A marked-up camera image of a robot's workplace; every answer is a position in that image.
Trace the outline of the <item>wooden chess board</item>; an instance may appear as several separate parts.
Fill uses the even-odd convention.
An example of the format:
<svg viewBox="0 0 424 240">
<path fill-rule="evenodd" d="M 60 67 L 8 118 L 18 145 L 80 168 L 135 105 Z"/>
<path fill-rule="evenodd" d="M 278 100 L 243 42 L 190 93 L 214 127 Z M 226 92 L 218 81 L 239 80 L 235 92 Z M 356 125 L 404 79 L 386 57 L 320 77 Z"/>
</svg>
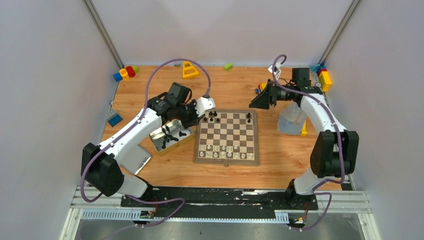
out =
<svg viewBox="0 0 424 240">
<path fill-rule="evenodd" d="M 194 163 L 258 166 L 255 110 L 208 110 L 195 132 Z"/>
</svg>

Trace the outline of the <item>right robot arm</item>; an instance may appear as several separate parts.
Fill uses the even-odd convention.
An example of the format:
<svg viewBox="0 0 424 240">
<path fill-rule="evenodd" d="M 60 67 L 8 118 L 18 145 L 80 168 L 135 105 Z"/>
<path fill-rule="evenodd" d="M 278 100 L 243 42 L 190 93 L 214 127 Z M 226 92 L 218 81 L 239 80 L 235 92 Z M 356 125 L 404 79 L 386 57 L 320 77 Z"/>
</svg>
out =
<svg viewBox="0 0 424 240">
<path fill-rule="evenodd" d="M 325 183 L 340 184 L 346 175 L 354 172 L 359 135 L 356 131 L 347 130 L 336 119 L 321 89 L 312 86 L 308 68 L 294 68 L 291 81 L 285 85 L 280 85 L 275 78 L 269 79 L 249 107 L 268 110 L 278 101 L 293 101 L 306 113 L 317 132 L 310 155 L 310 168 L 302 176 L 291 180 L 286 189 L 286 204 L 298 209 L 305 203 L 305 196 L 313 195 Z"/>
</svg>

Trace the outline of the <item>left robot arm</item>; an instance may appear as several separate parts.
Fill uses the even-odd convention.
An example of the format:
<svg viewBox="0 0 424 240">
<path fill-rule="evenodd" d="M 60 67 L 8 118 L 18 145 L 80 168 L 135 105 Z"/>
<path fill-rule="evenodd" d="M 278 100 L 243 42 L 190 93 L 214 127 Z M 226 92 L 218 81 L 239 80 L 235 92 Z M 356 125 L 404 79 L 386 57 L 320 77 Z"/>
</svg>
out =
<svg viewBox="0 0 424 240">
<path fill-rule="evenodd" d="M 198 125 L 206 112 L 215 108 L 209 95 L 186 103 L 189 92 L 188 87 L 174 82 L 169 91 L 149 99 L 118 133 L 97 145 L 88 143 L 82 150 L 80 184 L 88 182 L 106 197 L 130 195 L 140 206 L 149 206 L 153 193 L 149 183 L 137 176 L 143 161 L 131 159 L 131 152 L 167 122 L 177 119 L 186 129 Z"/>
</svg>

